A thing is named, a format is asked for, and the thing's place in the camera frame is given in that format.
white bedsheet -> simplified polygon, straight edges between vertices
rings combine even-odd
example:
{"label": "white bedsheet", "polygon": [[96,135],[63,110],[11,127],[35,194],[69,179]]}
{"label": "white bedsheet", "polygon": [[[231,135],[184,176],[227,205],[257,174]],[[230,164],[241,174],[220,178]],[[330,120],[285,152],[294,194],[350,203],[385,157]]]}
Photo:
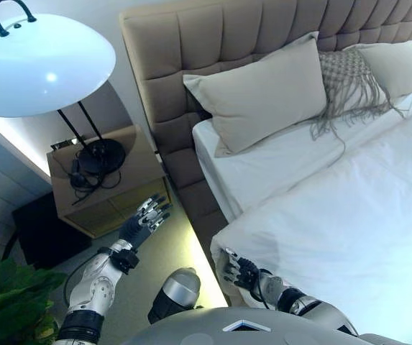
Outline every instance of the white bedsheet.
{"label": "white bedsheet", "polygon": [[412,117],[242,214],[213,238],[215,260],[224,247],[360,333],[412,344]]}
{"label": "white bedsheet", "polygon": [[[411,116],[412,94],[400,98],[396,106]],[[348,152],[400,121],[400,115],[391,110],[376,120],[352,126],[339,119],[335,126]],[[199,163],[228,222],[275,190],[287,191],[327,167],[343,150],[343,144],[332,133],[313,142],[309,124],[278,132],[231,157],[214,157],[219,135],[211,120],[195,125],[193,138]]]}

bed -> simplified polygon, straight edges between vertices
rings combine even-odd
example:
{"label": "bed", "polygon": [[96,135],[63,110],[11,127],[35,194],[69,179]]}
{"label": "bed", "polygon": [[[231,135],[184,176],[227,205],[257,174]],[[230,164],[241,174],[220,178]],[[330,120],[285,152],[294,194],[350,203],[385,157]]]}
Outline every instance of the bed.
{"label": "bed", "polygon": [[412,93],[379,117],[335,120],[342,141],[313,142],[301,123],[216,157],[211,115],[183,85],[184,75],[239,69],[310,32],[327,52],[407,42],[412,0],[191,0],[129,9],[121,26],[157,148],[205,253],[217,261],[231,247],[335,304],[360,332],[412,341],[412,144],[403,144]]}

tufted headboard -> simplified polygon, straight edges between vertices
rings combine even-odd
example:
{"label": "tufted headboard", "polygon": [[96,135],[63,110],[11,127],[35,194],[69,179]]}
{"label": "tufted headboard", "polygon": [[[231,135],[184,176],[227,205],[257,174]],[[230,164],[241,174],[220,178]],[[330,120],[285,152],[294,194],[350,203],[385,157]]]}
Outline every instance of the tufted headboard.
{"label": "tufted headboard", "polygon": [[226,220],[196,158],[191,130],[205,115],[182,75],[237,68],[317,30],[320,50],[412,40],[412,0],[185,0],[128,9],[120,24],[157,148],[209,253]]}

floor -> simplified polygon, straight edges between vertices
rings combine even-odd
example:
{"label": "floor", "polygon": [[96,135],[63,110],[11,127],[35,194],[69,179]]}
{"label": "floor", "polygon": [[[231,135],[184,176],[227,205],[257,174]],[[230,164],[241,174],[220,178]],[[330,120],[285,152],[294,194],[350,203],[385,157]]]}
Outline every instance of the floor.
{"label": "floor", "polygon": [[[113,306],[107,313],[99,345],[117,345],[150,324],[148,311],[167,276],[180,267],[194,267],[201,279],[197,305],[205,308],[226,306],[226,301],[181,205],[173,200],[171,217],[139,248],[139,264],[123,275],[116,287]],[[57,266],[60,272],[74,268],[96,252],[117,240],[117,231],[93,241],[91,248]],[[82,270],[70,280],[69,291],[81,278]],[[62,288],[52,294],[53,313],[59,322],[66,314]]]}

wooden nightstand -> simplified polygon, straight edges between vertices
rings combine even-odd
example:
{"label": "wooden nightstand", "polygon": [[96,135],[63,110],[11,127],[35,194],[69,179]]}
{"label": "wooden nightstand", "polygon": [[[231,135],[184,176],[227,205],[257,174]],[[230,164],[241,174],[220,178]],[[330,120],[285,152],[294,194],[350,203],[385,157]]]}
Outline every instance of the wooden nightstand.
{"label": "wooden nightstand", "polygon": [[[47,154],[58,217],[92,238],[117,229],[141,202],[155,193],[166,196],[166,202],[170,201],[165,173],[137,125],[103,137],[117,140],[126,151],[126,160],[119,170],[121,181],[112,189],[99,188],[75,205],[72,205],[77,200],[75,191],[64,170],[71,170],[81,146],[64,147]],[[107,176],[103,186],[114,185],[118,179],[118,172],[113,172]]]}

